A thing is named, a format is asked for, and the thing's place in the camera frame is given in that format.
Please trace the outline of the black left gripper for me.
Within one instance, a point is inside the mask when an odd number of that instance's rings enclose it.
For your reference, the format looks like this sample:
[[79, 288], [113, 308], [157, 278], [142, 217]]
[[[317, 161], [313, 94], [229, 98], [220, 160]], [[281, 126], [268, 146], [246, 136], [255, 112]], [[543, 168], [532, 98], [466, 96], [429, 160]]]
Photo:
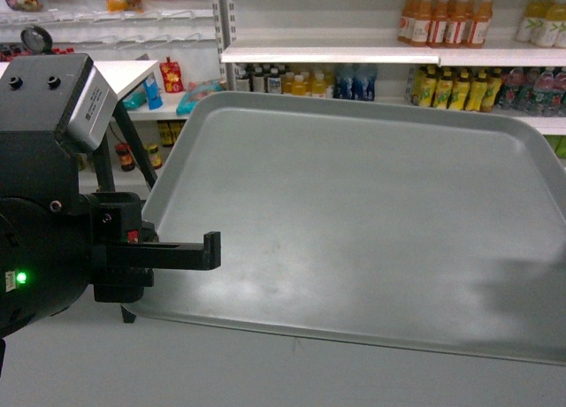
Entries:
[[[221, 233], [209, 232], [201, 243], [155, 242], [155, 225], [142, 218], [134, 193], [95, 194], [92, 216], [91, 281], [99, 303], [134, 303], [153, 285], [159, 270], [211, 271], [221, 266]], [[124, 324], [137, 316], [120, 306]]]

